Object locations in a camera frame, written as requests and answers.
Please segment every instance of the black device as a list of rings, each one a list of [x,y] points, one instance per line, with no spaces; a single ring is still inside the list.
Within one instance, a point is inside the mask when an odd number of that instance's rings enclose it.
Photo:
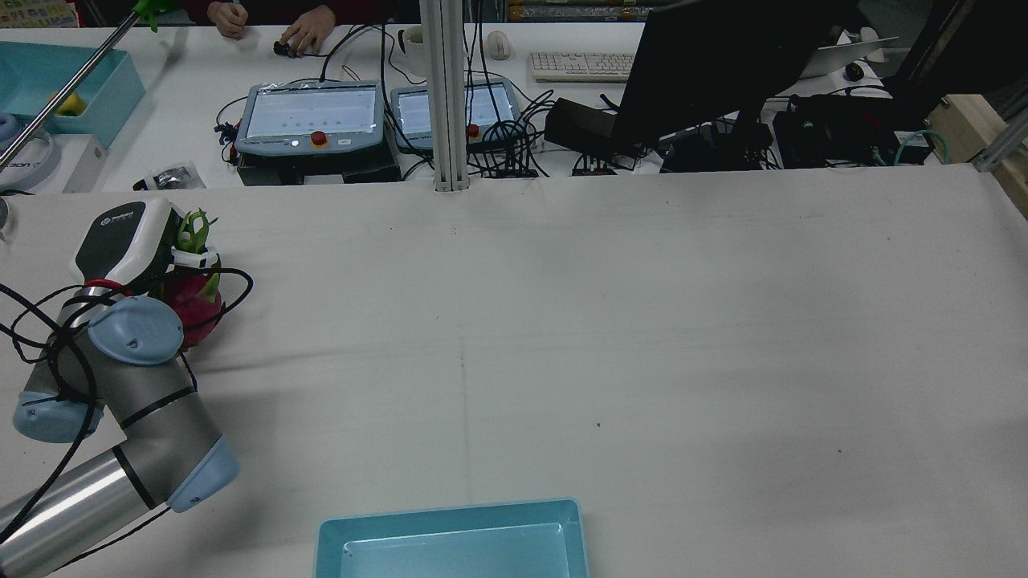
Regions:
[[[775,114],[773,125],[785,169],[840,161],[892,165],[901,143],[925,128],[898,101],[846,95],[794,98],[788,111]],[[911,138],[900,162],[923,162],[932,148],[927,139]]]
[[[758,168],[746,147],[763,140],[756,127],[764,102],[799,79],[829,29],[855,3],[686,0],[655,7],[617,114],[566,103],[548,115],[545,138],[613,162],[615,153],[656,148],[662,137],[739,111],[731,131],[717,138],[696,132],[676,140],[691,140],[683,146],[694,149],[724,147],[710,153],[723,160],[717,168],[690,170],[724,170],[727,155],[739,151],[736,169]]]
[[[731,120],[711,122],[672,139],[661,173],[758,171],[762,151],[772,144],[771,129],[755,122],[734,130]]]

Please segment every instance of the light blue tray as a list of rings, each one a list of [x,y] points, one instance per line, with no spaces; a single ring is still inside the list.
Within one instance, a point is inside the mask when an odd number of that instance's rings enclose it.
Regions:
[[[94,51],[78,46],[0,42],[0,112],[30,122]],[[75,92],[85,101],[85,112],[53,116],[46,130],[96,135],[104,147],[110,147],[146,91],[128,52],[111,50]]]
[[[588,578],[575,500],[326,520],[315,578]]]

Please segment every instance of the red emergency stop button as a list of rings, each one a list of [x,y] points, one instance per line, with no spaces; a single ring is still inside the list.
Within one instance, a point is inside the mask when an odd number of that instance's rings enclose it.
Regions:
[[[321,131],[315,131],[310,133],[310,144],[315,148],[325,148],[328,146],[328,137]]]

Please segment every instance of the aluminum pole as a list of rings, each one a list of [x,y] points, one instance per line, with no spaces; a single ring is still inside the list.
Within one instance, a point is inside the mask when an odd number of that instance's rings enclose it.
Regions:
[[[429,58],[429,111],[436,190],[463,190],[470,182],[461,3],[425,0],[421,2],[421,22]]]
[[[1028,108],[1025,108],[1017,114],[1014,118],[1011,118],[1011,122],[1006,125],[1006,130],[999,134],[998,137],[992,144],[985,147],[985,149],[971,160],[975,169],[978,169],[980,173],[991,173],[999,167],[999,164],[1003,161],[1014,149],[1021,146],[1021,143],[1028,138]]]
[[[75,75],[71,77],[71,80],[64,85],[64,88],[58,91],[58,94],[50,99],[50,102],[46,103],[43,110],[39,111],[36,118],[22,129],[22,133],[14,139],[14,142],[12,142],[10,146],[7,147],[7,150],[0,155],[0,172],[2,172],[7,165],[14,159],[14,156],[16,156],[17,153],[25,148],[25,145],[32,140],[32,136],[36,134],[36,131],[38,131],[47,119],[49,119],[50,115],[53,114],[53,111],[57,110],[58,107],[60,107],[61,104],[75,92],[75,88],[78,88],[78,85],[85,80],[85,77],[93,72],[93,69],[97,68],[100,61],[102,61],[104,57],[111,51],[111,48],[113,48],[114,45],[121,40],[121,37],[123,37],[137,22],[139,22],[139,14],[136,12],[125,16],[125,20],[121,21],[121,24],[114,30],[114,33],[111,34],[99,48],[97,48],[97,51],[89,57],[89,60],[85,61],[82,68],[78,69],[78,72],[76,72]]]
[[[0,528],[29,496],[0,508]],[[65,473],[0,544],[0,576],[38,578],[149,511],[110,450]]]

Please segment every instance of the yellow object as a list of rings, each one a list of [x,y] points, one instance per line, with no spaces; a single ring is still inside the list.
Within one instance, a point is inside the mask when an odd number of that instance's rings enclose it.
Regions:
[[[53,100],[56,96],[57,93],[50,95],[50,100]],[[78,96],[78,93],[69,95],[65,99],[65,102],[61,103],[61,106],[54,111],[59,116],[79,116],[83,112],[85,112],[85,101],[82,100],[82,97]]]

